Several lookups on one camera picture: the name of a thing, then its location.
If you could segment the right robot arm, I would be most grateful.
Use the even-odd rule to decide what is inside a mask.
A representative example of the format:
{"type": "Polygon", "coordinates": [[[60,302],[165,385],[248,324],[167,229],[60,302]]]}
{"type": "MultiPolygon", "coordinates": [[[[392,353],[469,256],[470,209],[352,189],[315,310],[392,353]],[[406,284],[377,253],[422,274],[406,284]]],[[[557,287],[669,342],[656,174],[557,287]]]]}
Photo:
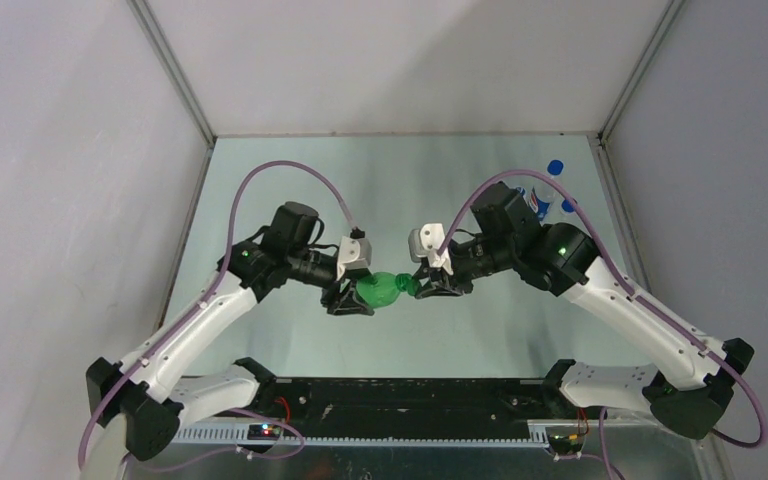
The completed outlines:
{"type": "Polygon", "coordinates": [[[604,321],[648,359],[637,367],[601,367],[559,360],[544,379],[545,411],[566,418],[580,408],[651,414],[671,432],[699,440],[712,433],[754,355],[744,340],[718,340],[669,310],[625,274],[613,273],[595,239],[569,223],[543,224],[522,195],[497,182],[470,205],[479,232],[446,241],[441,224],[408,236],[414,297],[462,296],[475,280],[513,271],[531,287],[604,321]]]}

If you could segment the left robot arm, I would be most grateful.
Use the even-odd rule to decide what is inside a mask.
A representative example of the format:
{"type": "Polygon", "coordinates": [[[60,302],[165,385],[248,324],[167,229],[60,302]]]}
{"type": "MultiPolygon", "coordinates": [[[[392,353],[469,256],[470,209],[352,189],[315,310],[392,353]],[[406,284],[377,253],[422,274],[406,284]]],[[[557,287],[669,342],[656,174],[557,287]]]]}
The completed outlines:
{"type": "Polygon", "coordinates": [[[234,321],[289,281],[321,289],[331,315],[372,314],[371,302],[357,291],[371,274],[365,233],[352,228],[328,254],[313,235],[323,229],[315,209],[288,201],[270,224],[231,245],[175,320],[122,359],[100,357],[88,367],[90,424],[121,422],[125,456],[147,461],[182,428],[216,413],[241,407],[257,417],[271,412],[276,390],[248,360],[219,375],[187,378],[185,372],[234,321]]]}

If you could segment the green plastic bottle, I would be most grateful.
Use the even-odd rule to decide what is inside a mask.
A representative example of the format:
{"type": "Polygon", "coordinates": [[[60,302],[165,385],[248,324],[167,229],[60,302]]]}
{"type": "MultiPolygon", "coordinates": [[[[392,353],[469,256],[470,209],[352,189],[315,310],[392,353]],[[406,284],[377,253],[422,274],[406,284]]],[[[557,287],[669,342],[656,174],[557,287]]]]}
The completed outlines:
{"type": "Polygon", "coordinates": [[[395,303],[400,292],[396,286],[396,276],[389,272],[376,272],[358,280],[358,292],[375,310],[395,303]]]}

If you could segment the green bottle cap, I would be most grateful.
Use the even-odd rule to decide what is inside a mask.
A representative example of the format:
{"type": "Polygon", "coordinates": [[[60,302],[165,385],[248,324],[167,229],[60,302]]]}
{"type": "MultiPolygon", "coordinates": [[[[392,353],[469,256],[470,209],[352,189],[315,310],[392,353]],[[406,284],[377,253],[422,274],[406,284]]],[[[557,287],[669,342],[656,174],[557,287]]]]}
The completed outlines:
{"type": "Polygon", "coordinates": [[[421,283],[412,275],[402,273],[396,276],[396,286],[400,292],[404,292],[411,297],[415,297],[421,288],[421,283]]]}

